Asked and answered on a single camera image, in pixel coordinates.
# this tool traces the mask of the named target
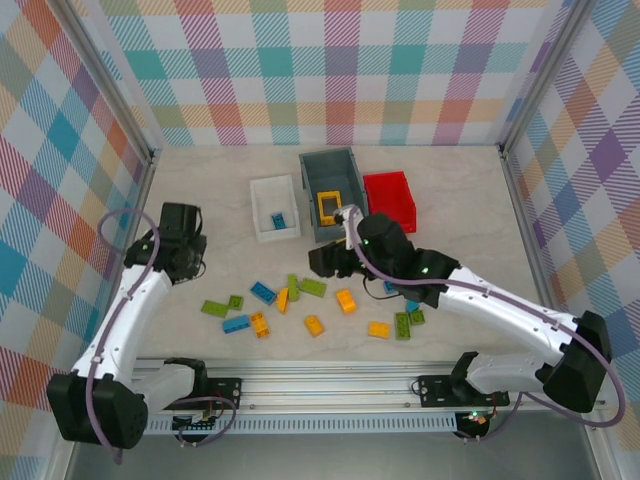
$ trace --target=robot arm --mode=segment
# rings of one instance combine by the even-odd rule
[[[162,207],[160,238],[147,233],[136,241],[125,257],[125,269],[109,311],[111,318],[121,303],[117,321],[108,332],[103,351],[97,352],[98,339],[105,334],[103,322],[93,341],[69,374],[55,374],[47,385],[47,397],[65,440],[99,443],[90,424],[85,404],[85,388],[91,365],[97,363],[93,382],[93,406],[109,443],[131,448],[138,443],[149,414],[187,396],[200,396],[206,383],[203,362],[169,359],[156,373],[132,384],[134,362],[142,335],[172,285],[196,278],[200,271],[206,237],[201,235],[200,209],[191,205],[165,203]],[[150,260],[153,243],[160,246],[153,269],[135,293],[132,285]]]
[[[576,318],[519,298],[451,257],[414,248],[400,225],[384,214],[363,217],[357,207],[350,205],[337,210],[335,217],[337,223],[345,226],[346,240],[309,252],[309,263],[315,273],[323,277],[336,272],[339,277],[360,273],[373,280],[376,276],[360,263],[353,250],[354,245],[361,245],[377,270],[396,279],[413,281],[408,282],[412,285],[394,283],[395,289],[408,300],[465,314],[528,347],[531,353],[525,355],[464,353],[450,376],[451,390],[461,402],[505,390],[544,392],[575,412],[592,410],[604,380],[604,367],[557,327],[561,324],[577,332],[610,361],[611,348],[602,317],[585,312]],[[446,279],[447,285],[425,282],[437,279]],[[545,323],[536,313],[543,313],[556,323]]]

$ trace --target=white plastic bin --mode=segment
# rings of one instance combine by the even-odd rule
[[[299,237],[300,219],[291,175],[251,180],[249,184],[258,242]],[[276,230],[271,219],[274,213],[282,213],[286,228]]]

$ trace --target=marble-pattern surface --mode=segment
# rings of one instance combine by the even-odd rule
[[[324,147],[167,148],[159,162],[145,210],[159,219],[165,201],[202,207],[208,236],[207,272],[176,286],[153,319],[140,357],[173,355],[205,359],[279,360],[456,360],[468,350],[513,352],[516,339],[473,319],[424,306],[426,325],[414,327],[408,342],[367,335],[370,321],[393,323],[403,311],[401,298],[376,301],[362,288],[362,277],[330,279],[324,299],[301,294],[286,315],[267,307],[249,288],[259,280],[280,289],[286,275],[315,278],[307,252],[316,247],[302,189],[298,154]],[[440,250],[487,280],[529,300],[536,291],[520,239],[496,150],[493,147],[353,147],[362,174],[403,170],[418,210],[414,245]],[[302,237],[259,244],[256,240],[249,180],[291,174]],[[358,304],[345,316],[334,292],[348,287]],[[380,281],[370,284],[384,295]],[[226,335],[222,320],[200,312],[204,300],[227,302],[243,295],[243,313],[262,311],[271,328],[266,339],[252,329]],[[317,315],[326,332],[312,338],[303,320]]]

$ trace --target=blue lego piece in bin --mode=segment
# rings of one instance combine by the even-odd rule
[[[284,223],[284,217],[282,216],[281,212],[272,213],[271,221],[273,222],[273,226],[275,227],[276,230],[282,230],[287,228],[287,226]]]
[[[420,304],[418,302],[412,302],[411,300],[407,300],[407,313],[415,312],[420,308]]]
[[[240,317],[230,318],[222,322],[224,333],[233,333],[238,330],[244,330],[245,328],[249,328],[248,315],[241,315]]]
[[[277,296],[276,292],[265,287],[260,282],[256,282],[255,285],[251,287],[250,292],[253,293],[256,297],[258,297],[267,305],[271,305],[273,302],[276,301],[276,296]]]
[[[384,282],[384,293],[386,293],[387,295],[390,295],[392,293],[395,293],[396,289],[393,288],[393,284],[391,282]]]

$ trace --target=green lego brick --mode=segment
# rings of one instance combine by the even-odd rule
[[[204,304],[202,305],[202,313],[207,313],[209,315],[214,315],[220,318],[226,317],[228,311],[229,307],[227,305],[223,305],[217,302],[211,302],[209,300],[205,300]]]
[[[229,299],[229,309],[230,310],[242,310],[242,305],[244,304],[244,297],[240,295],[231,295]]]
[[[424,313],[422,313],[422,310],[414,310],[410,316],[411,325],[424,325]]]
[[[396,313],[396,340],[409,340],[411,327],[409,327],[409,314]]]
[[[298,291],[298,277],[294,274],[289,275],[289,281],[287,287],[289,288],[289,301],[297,302],[300,298],[300,292]]]
[[[324,297],[324,293],[327,291],[327,284],[318,282],[317,280],[311,280],[310,278],[303,278],[298,288],[301,292],[315,295],[316,297]]]

